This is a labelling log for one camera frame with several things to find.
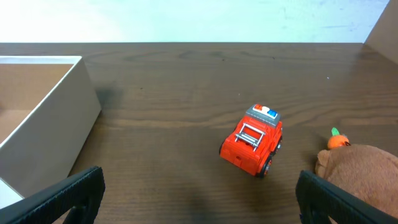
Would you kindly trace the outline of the red toy fire truck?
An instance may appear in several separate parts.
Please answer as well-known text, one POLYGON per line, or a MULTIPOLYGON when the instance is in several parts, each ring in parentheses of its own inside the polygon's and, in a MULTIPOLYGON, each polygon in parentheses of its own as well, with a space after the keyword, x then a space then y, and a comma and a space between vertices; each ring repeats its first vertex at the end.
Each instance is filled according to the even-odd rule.
POLYGON ((258 178, 267 175, 282 143, 280 113, 255 104, 246 110, 219 149, 221 158, 258 178))

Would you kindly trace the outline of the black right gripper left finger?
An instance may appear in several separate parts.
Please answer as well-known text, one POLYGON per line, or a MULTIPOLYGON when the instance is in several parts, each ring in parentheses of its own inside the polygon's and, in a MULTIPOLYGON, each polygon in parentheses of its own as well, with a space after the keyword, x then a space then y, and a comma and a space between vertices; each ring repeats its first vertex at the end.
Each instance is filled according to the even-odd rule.
POLYGON ((94 166, 1 209, 1 223, 93 224, 105 191, 101 167, 94 166))

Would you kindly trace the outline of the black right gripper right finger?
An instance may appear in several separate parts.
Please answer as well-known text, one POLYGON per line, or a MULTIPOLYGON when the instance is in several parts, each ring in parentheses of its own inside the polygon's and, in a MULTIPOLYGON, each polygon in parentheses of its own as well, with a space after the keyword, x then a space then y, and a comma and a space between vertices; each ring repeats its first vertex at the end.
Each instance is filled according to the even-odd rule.
POLYGON ((365 223, 397 224, 397 219, 356 198, 339 187, 303 170, 295 195, 303 224, 365 223))

